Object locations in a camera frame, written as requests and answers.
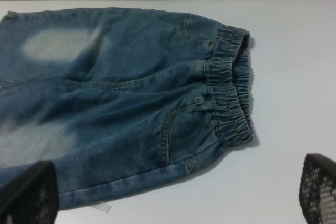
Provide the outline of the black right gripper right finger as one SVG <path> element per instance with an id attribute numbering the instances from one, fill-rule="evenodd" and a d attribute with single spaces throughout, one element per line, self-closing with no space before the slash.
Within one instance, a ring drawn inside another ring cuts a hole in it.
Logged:
<path id="1" fill-rule="evenodd" d="M 335 161 L 318 153 L 305 156 L 299 202 L 306 223 L 335 223 Z"/>

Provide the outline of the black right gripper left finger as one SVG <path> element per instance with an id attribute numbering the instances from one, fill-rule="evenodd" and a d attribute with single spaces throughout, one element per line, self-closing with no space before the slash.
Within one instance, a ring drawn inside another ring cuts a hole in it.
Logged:
<path id="1" fill-rule="evenodd" d="M 40 161 L 1 186 L 1 223 L 54 223 L 59 210 L 57 176 Z"/>

